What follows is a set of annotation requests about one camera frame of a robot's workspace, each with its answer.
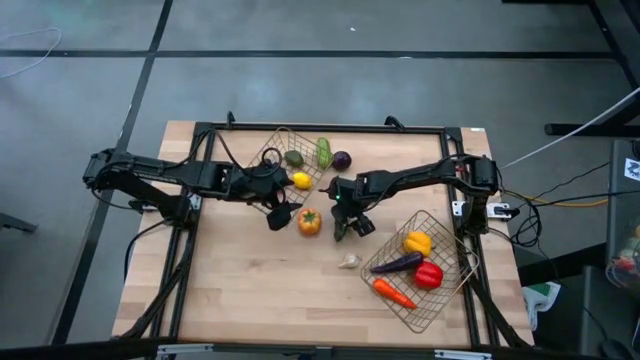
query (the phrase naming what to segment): gray floor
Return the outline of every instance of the gray floor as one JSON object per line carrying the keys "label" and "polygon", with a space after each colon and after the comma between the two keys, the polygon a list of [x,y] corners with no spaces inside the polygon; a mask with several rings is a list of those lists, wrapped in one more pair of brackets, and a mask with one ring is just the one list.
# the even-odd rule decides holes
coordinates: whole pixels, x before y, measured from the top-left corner
{"label": "gray floor", "polygon": [[[0,36],[58,27],[60,49],[149,46],[160,0],[0,3]],[[46,48],[34,36],[2,48]],[[499,0],[176,0],[161,49],[606,51],[586,7]],[[0,57],[0,74],[34,59]],[[0,80],[0,211],[40,225],[0,232],[0,347],[43,344],[95,201],[88,155],[113,146],[142,59],[52,58]],[[547,122],[584,123],[630,91],[612,61],[157,59],[129,151],[154,156],[168,120],[379,124],[487,129],[501,164],[548,142]],[[505,185],[534,194],[608,159],[610,140],[569,139],[509,168]],[[606,171],[552,197],[600,192]],[[124,199],[116,196],[114,202]],[[550,256],[599,243],[606,208],[545,208]],[[104,340],[139,217],[109,211],[70,341]]]}

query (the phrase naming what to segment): garlic bulb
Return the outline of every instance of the garlic bulb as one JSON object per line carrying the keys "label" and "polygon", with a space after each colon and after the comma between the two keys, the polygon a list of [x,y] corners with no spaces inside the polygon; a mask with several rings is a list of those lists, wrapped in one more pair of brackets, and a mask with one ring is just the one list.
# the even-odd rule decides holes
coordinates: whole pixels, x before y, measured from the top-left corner
{"label": "garlic bulb", "polygon": [[340,269],[354,269],[358,267],[360,261],[362,261],[360,256],[356,254],[347,254],[344,256],[344,259],[342,259],[342,262],[338,264],[338,267]]}

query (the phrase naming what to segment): orange carrot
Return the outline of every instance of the orange carrot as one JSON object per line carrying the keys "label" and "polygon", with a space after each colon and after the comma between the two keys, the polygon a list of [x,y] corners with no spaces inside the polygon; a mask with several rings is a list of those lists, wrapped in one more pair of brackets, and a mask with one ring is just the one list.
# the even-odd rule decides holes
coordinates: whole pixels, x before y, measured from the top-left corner
{"label": "orange carrot", "polygon": [[391,285],[382,279],[375,279],[373,281],[373,288],[380,296],[384,296],[406,308],[415,309],[417,307],[405,294],[392,288]]}

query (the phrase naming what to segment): green avocado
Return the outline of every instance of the green avocado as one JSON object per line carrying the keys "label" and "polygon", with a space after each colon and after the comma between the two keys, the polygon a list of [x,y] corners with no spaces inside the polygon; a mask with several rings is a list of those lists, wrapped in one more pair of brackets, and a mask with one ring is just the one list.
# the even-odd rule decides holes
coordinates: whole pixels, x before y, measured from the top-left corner
{"label": "green avocado", "polygon": [[287,164],[293,167],[301,167],[302,165],[304,165],[304,158],[297,150],[289,150],[284,153],[284,161],[286,161]]}
{"label": "green avocado", "polygon": [[329,145],[329,140],[321,137],[318,138],[316,142],[317,150],[318,150],[318,166],[322,170],[326,170],[329,166],[331,166],[331,159],[333,156],[331,155],[331,146]]}

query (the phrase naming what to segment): white cable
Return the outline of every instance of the white cable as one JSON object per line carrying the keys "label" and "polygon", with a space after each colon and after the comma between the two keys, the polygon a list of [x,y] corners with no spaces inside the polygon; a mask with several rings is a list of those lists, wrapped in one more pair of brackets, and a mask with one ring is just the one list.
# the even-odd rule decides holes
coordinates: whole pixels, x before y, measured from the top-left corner
{"label": "white cable", "polygon": [[16,70],[16,71],[14,71],[14,72],[10,72],[10,73],[8,73],[8,74],[0,74],[0,80],[1,80],[1,79],[6,79],[6,78],[11,77],[11,76],[14,76],[14,75],[18,75],[18,74],[20,74],[21,72],[23,72],[23,71],[27,71],[27,70],[31,69],[32,67],[34,67],[34,66],[36,66],[36,65],[40,64],[41,62],[43,62],[43,61],[44,61],[44,59],[46,59],[46,58],[47,58],[47,56],[49,56],[49,54],[51,54],[51,51],[52,51],[53,49],[55,49],[55,48],[56,48],[56,46],[58,46],[58,44],[60,44],[60,41],[62,40],[62,31],[61,31],[60,29],[58,29],[58,28],[48,28],[48,29],[42,29],[42,30],[28,31],[28,32],[24,32],[24,33],[10,34],[10,35],[5,35],[5,36],[0,37],[0,42],[3,42],[3,41],[9,40],[9,39],[14,38],[14,37],[21,37],[21,36],[27,36],[27,35],[33,35],[33,34],[39,34],[39,33],[49,32],[49,31],[55,31],[55,32],[57,32],[57,33],[58,33],[58,39],[56,40],[56,43],[55,43],[55,44],[53,44],[53,46],[49,48],[49,50],[47,51],[47,53],[46,53],[46,54],[44,54],[44,56],[43,56],[43,57],[41,57],[38,61],[34,62],[34,63],[33,63],[33,64],[31,64],[31,65],[25,66],[25,67],[23,67],[22,69],[18,69],[18,70]]}
{"label": "white cable", "polygon": [[529,157],[531,157],[531,156],[533,156],[533,155],[535,155],[535,154],[537,154],[537,153],[539,153],[539,152],[541,152],[541,151],[543,151],[543,150],[546,150],[546,149],[550,148],[551,146],[553,146],[553,145],[555,145],[555,144],[559,143],[560,141],[562,141],[562,140],[564,140],[564,139],[566,139],[566,138],[568,138],[568,137],[571,137],[571,136],[575,135],[576,133],[578,133],[578,132],[582,131],[584,128],[586,128],[586,127],[590,126],[591,124],[593,124],[593,123],[595,123],[595,122],[598,122],[598,121],[600,121],[600,120],[602,120],[602,119],[608,118],[608,117],[611,115],[611,113],[613,113],[614,111],[618,110],[618,108],[619,108],[620,106],[622,106],[622,105],[623,105],[627,100],[629,100],[630,98],[632,98],[632,97],[634,97],[636,94],[638,94],[638,92],[640,92],[640,88],[637,88],[637,89],[633,90],[633,92],[632,92],[631,94],[629,94],[629,95],[625,96],[625,97],[624,97],[624,99],[622,99],[622,100],[618,101],[618,103],[617,103],[617,104],[615,104],[615,105],[613,105],[612,107],[610,107],[609,109],[605,110],[602,114],[600,114],[600,115],[596,116],[596,117],[595,117],[595,119],[593,119],[593,120],[589,121],[588,123],[586,123],[586,124],[584,124],[584,125],[580,126],[579,128],[577,128],[577,129],[575,129],[574,131],[572,131],[572,132],[568,133],[567,135],[565,135],[565,136],[561,137],[560,139],[557,139],[557,140],[555,140],[555,141],[552,141],[552,142],[550,142],[549,144],[547,144],[547,145],[545,145],[545,146],[541,147],[540,149],[535,150],[535,151],[532,151],[532,152],[528,153],[527,155],[525,155],[525,156],[523,156],[523,157],[519,158],[518,160],[515,160],[515,161],[512,161],[512,162],[508,163],[507,165],[505,165],[505,166],[501,167],[501,168],[500,168],[500,170],[506,169],[506,168],[508,168],[508,167],[509,167],[509,166],[511,166],[511,165],[515,165],[515,164],[519,163],[520,161],[522,161],[522,160],[524,160],[524,159],[527,159],[527,158],[529,158]]}

